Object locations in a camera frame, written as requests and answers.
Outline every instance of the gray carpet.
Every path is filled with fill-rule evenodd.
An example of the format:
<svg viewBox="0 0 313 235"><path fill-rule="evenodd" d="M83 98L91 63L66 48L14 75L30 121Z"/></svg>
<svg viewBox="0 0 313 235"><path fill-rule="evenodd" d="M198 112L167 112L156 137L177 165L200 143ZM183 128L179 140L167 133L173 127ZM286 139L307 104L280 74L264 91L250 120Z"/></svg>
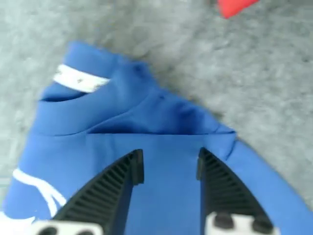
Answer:
<svg viewBox="0 0 313 235"><path fill-rule="evenodd" d="M1 0L0 198L72 40L149 62L163 86L235 128L313 207L310 0L263 0L230 20L205 0Z"/></svg>

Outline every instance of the white label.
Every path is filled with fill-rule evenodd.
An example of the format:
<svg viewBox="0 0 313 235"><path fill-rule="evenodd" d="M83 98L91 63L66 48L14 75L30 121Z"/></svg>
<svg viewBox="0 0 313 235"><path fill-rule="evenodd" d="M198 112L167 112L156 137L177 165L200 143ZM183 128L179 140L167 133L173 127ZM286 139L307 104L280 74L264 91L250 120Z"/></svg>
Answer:
<svg viewBox="0 0 313 235"><path fill-rule="evenodd" d="M85 93L92 93L106 85L109 79L78 71L67 65L60 65L53 80L65 87Z"/></svg>

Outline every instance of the blue shirt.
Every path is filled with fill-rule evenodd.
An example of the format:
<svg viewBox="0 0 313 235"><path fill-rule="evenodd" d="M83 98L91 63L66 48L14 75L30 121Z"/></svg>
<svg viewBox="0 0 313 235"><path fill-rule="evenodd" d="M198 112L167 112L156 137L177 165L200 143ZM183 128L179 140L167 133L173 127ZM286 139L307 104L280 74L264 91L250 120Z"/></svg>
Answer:
<svg viewBox="0 0 313 235"><path fill-rule="evenodd" d="M141 148L145 183L133 190L125 234L200 234L196 170L206 147L247 185L282 235L313 232L312 212L279 174L206 109L162 89L144 63L73 43L64 64L109 82L92 93L58 83L46 88L4 219L50 219L97 173Z"/></svg>

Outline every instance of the white print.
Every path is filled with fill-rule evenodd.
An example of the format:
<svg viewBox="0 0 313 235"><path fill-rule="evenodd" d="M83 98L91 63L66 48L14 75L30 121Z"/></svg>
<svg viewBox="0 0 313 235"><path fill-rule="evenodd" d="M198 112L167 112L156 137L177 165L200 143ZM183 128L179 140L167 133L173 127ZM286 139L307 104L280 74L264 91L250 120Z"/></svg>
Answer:
<svg viewBox="0 0 313 235"><path fill-rule="evenodd" d="M65 197L63 197L48 182L27 175L20 169L15 169L13 171L13 178L15 178L17 181L23 184L30 185L38 189L39 193L42 195L45 202L47 203L51 217L54 217L58 211L55 201L57 201L60 204L60 206L64 206L67 202ZM11 230L9 234L12 235L20 234L20 232L23 231L26 227L30 226L35 219L36 218L34 216L27 219L12 219L5 215L3 212L0 212L0 227L1 229L3 227L6 227L8 230Z"/></svg>

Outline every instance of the red object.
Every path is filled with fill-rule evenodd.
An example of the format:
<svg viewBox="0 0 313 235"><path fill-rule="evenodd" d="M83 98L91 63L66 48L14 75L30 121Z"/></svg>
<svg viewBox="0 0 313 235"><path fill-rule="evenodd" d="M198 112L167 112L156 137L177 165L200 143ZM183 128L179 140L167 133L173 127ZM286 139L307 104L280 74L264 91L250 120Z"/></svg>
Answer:
<svg viewBox="0 0 313 235"><path fill-rule="evenodd" d="M246 7L251 6L258 0L219 0L222 15L225 18L232 17L241 12Z"/></svg>

